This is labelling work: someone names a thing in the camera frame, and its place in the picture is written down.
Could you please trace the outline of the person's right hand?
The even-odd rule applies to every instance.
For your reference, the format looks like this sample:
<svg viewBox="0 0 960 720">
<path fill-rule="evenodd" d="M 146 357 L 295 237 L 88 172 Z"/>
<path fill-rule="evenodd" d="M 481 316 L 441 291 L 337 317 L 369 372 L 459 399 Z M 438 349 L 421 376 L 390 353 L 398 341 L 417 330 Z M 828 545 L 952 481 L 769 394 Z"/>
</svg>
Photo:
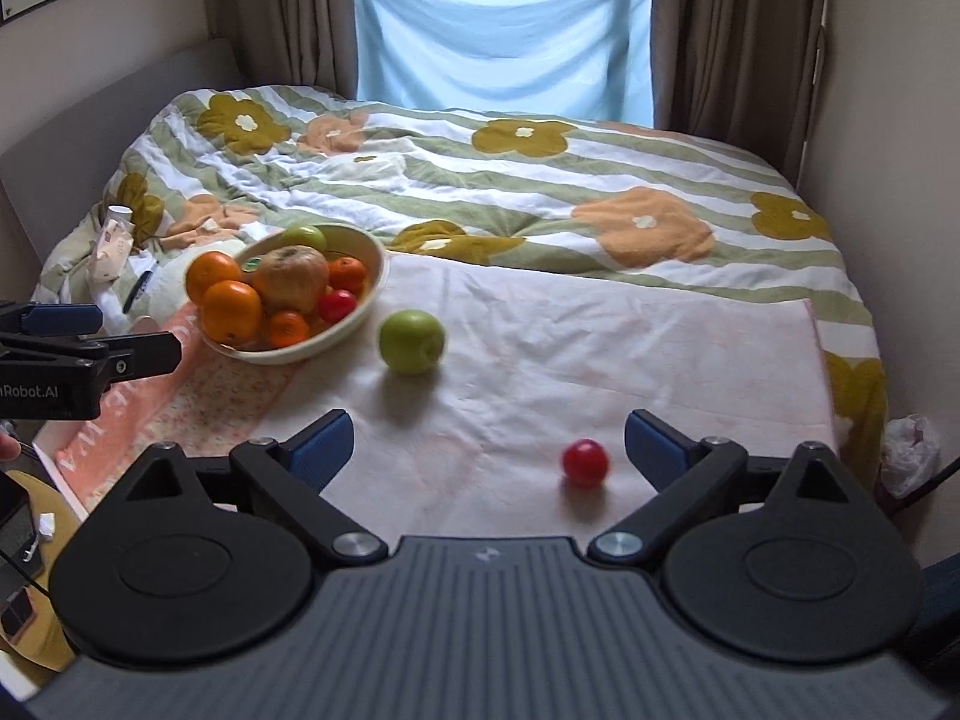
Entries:
<svg viewBox="0 0 960 720">
<path fill-rule="evenodd" d="M 13 461 L 16 460 L 20 454 L 20 442 L 8 434 L 0 434 L 0 460 Z"/>
</svg>

